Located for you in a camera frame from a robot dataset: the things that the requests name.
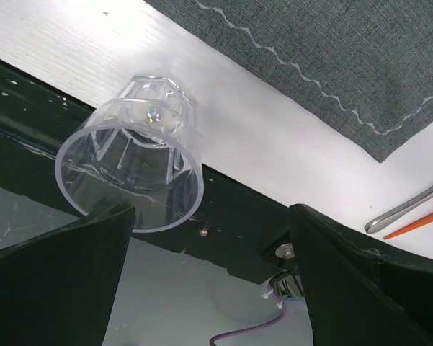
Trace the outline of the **clear plastic cup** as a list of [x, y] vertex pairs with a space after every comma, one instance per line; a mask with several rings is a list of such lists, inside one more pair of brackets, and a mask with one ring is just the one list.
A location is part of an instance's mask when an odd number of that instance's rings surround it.
[[134, 232], [172, 229], [202, 202], [196, 135], [188, 93], [167, 77], [134, 76], [63, 142], [55, 179], [82, 215], [125, 201]]

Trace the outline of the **dark grey cloth placemat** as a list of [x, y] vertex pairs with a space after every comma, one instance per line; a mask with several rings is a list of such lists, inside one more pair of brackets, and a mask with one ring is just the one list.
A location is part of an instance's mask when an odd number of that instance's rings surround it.
[[433, 1], [152, 1], [385, 161], [433, 123]]

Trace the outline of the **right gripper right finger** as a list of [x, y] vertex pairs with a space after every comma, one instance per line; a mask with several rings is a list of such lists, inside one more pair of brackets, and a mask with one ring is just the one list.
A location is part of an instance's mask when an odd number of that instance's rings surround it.
[[315, 345], [433, 345], [433, 259], [290, 207]]

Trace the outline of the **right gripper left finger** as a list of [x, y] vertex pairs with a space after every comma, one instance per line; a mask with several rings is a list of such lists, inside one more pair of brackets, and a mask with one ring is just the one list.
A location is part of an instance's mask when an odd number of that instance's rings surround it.
[[101, 345], [135, 209], [108, 209], [0, 249], [0, 345]]

